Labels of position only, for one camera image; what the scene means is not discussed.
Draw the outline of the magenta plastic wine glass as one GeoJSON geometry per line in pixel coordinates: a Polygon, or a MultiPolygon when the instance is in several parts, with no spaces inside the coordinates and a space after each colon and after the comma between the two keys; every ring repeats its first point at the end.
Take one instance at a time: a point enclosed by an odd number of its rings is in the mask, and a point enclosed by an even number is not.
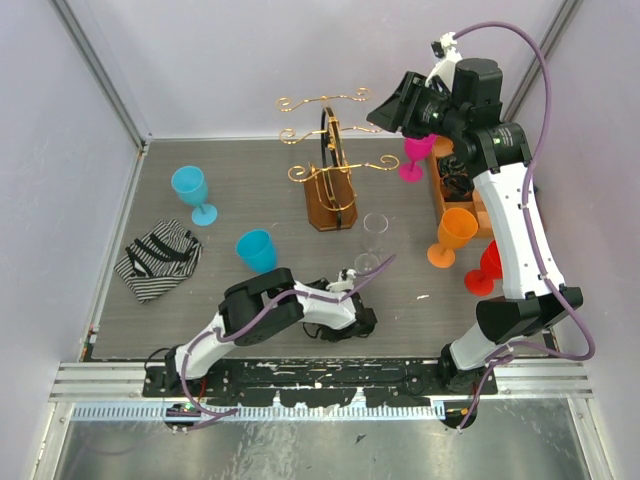
{"type": "Polygon", "coordinates": [[[398,174],[402,180],[408,183],[415,183],[421,180],[423,170],[418,163],[430,155],[436,139],[437,136],[434,134],[422,139],[404,139],[404,152],[408,158],[408,162],[400,165],[398,168],[398,174]]]}

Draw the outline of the clear glass wine glass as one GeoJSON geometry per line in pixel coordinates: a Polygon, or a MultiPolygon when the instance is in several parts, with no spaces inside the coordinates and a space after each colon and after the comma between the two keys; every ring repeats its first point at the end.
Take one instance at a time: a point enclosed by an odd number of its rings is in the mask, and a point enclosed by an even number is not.
{"type": "Polygon", "coordinates": [[[354,268],[359,276],[372,273],[382,263],[383,240],[389,228],[387,217],[381,213],[369,213],[363,220],[364,251],[356,258],[354,268]]]}

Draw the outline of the red plastic wine glass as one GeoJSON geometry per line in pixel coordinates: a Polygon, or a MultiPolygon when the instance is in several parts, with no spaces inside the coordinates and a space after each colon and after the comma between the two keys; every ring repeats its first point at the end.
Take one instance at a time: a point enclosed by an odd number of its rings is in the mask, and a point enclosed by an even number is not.
{"type": "Polygon", "coordinates": [[[476,296],[488,296],[494,290],[495,281],[502,278],[502,266],[497,243],[493,240],[480,259],[478,269],[469,271],[464,277],[466,289],[476,296]]]}

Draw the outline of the orange plastic wine glass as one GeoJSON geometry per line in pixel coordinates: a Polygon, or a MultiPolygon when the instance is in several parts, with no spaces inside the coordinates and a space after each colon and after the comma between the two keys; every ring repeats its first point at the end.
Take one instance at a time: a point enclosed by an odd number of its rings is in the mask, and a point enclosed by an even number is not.
{"type": "Polygon", "coordinates": [[[463,208],[446,210],[437,230],[437,242],[427,250],[427,259],[437,267],[451,267],[456,259],[456,251],[465,247],[478,231],[474,215],[463,208]]]}

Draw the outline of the light blue wine glass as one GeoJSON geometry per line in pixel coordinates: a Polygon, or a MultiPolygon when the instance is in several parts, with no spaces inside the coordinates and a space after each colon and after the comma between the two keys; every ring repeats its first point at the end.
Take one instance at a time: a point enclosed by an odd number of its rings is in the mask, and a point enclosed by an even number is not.
{"type": "Polygon", "coordinates": [[[177,169],[171,177],[171,186],[178,198],[193,208],[191,219],[195,225],[208,226],[217,220],[218,210],[208,202],[208,183],[199,167],[188,165],[177,169]]]}
{"type": "Polygon", "coordinates": [[[264,274],[277,267],[278,255],[270,233],[263,229],[246,232],[236,243],[236,254],[255,273],[264,274]]]}

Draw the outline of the black white striped bag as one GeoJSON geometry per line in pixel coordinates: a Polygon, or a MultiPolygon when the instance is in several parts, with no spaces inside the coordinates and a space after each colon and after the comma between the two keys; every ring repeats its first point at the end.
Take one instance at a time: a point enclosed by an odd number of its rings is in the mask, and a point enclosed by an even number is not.
{"type": "Polygon", "coordinates": [[[194,274],[202,243],[178,220],[159,220],[124,248],[114,271],[140,304],[168,293],[194,274]]]}

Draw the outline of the light blue front wine glass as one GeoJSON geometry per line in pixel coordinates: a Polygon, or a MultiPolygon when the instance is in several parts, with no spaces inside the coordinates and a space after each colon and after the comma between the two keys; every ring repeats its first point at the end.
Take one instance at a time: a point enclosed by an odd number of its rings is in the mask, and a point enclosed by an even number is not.
{"type": "Polygon", "coordinates": [[[217,220],[218,210],[208,202],[208,183],[199,167],[188,165],[177,169],[171,177],[171,186],[178,198],[193,208],[191,219],[195,225],[208,226],[217,220]]]}

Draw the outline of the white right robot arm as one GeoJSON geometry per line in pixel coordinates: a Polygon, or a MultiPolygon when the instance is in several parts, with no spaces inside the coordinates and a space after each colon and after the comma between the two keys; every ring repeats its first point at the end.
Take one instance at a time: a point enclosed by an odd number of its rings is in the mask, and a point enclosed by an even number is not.
{"type": "Polygon", "coordinates": [[[523,128],[501,120],[502,71],[494,60],[455,63],[449,81],[408,71],[393,94],[371,111],[368,122],[406,138],[430,134],[453,143],[487,209],[500,255],[503,293],[476,306],[475,324],[445,345],[438,359],[444,390],[466,390],[500,347],[538,334],[583,303],[567,286],[546,241],[525,176],[532,155],[523,128]]]}

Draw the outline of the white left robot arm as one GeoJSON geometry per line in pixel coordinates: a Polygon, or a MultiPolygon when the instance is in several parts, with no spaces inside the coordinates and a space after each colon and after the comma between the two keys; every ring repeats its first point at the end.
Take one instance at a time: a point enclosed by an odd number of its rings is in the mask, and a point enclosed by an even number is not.
{"type": "Polygon", "coordinates": [[[355,270],[343,269],[333,282],[320,278],[302,283],[281,267],[228,288],[210,323],[165,355],[165,388],[191,395],[229,352],[264,342],[295,324],[317,326],[320,338],[329,342],[368,336],[377,318],[354,291],[356,277],[355,270]]]}

